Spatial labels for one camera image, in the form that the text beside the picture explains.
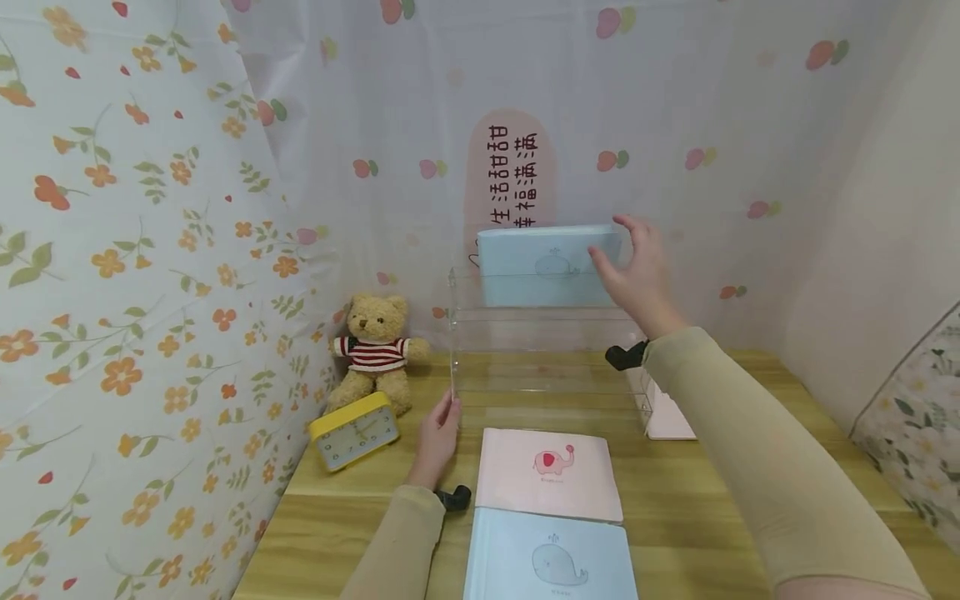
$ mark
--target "teddy bear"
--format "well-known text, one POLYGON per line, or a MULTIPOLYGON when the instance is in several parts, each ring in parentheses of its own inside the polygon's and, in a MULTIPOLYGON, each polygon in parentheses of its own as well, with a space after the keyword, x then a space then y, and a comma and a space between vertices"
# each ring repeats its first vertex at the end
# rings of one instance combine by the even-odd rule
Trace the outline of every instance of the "teddy bear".
POLYGON ((421 338, 400 337, 406 320, 407 300, 401 296, 353 297, 347 314, 349 336, 329 342, 330 352, 349 358, 350 366, 347 376, 330 393, 327 413, 374 390, 387 395, 398 417, 410 410, 410 387, 404 367, 407 362, 426 361, 430 345, 421 338))

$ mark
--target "clear plastic organizer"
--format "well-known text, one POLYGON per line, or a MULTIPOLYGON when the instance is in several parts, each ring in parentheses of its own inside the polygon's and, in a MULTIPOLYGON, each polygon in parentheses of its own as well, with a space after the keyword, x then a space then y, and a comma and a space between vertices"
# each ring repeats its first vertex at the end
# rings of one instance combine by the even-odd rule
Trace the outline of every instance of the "clear plastic organizer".
MULTIPOLYGON (((578 284, 600 286, 589 275, 578 284)), ((507 277, 512 286, 537 276, 507 277)), ((502 278, 450 272, 450 374, 458 395, 550 394, 578 405, 593 395, 591 405, 620 409, 629 397, 649 413, 646 390, 631 373, 638 370, 618 371, 605 356, 612 346, 630 350, 645 337, 602 287, 604 301, 595 305, 510 306, 490 302, 486 286, 502 286, 502 278)))

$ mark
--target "teddy bear ear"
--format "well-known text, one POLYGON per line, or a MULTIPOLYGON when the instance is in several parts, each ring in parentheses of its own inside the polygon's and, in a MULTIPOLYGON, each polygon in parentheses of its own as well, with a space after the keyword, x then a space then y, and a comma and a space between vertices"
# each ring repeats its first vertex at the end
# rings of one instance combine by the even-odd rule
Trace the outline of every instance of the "teddy bear ear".
POLYGON ((396 310, 399 310, 404 315, 407 314, 407 299, 403 296, 389 296, 387 302, 392 304, 396 310))

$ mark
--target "hand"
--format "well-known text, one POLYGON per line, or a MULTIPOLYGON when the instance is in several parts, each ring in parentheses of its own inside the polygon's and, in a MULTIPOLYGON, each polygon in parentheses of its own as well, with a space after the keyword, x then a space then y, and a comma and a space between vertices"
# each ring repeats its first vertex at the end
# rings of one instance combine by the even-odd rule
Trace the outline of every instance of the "hand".
POLYGON ((647 221, 627 215, 615 215, 613 221, 630 232, 634 254, 626 269, 617 269, 603 251, 590 247, 604 289, 651 340, 687 327, 670 297, 660 232, 647 221))
POLYGON ((421 486, 430 491, 437 489, 446 464, 457 449, 460 412, 460 398, 453 397, 453 390, 450 389, 420 422, 417 455, 405 484, 421 486))

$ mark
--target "elephant illustration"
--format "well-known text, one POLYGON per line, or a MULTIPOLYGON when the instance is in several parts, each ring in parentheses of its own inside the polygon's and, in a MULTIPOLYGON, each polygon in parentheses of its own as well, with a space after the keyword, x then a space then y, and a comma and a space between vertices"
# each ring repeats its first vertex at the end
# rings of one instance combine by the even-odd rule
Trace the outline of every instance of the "elephant illustration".
POLYGON ((583 569, 578 575, 570 553, 555 543, 538 546, 532 559, 537 577, 554 586, 582 586, 589 577, 583 569))
POLYGON ((554 473, 555 475, 562 474, 565 468, 573 465, 573 446, 567 444, 566 451, 570 453, 570 458, 564 460, 557 452, 544 450, 534 457, 534 468, 541 475, 547 473, 554 473))

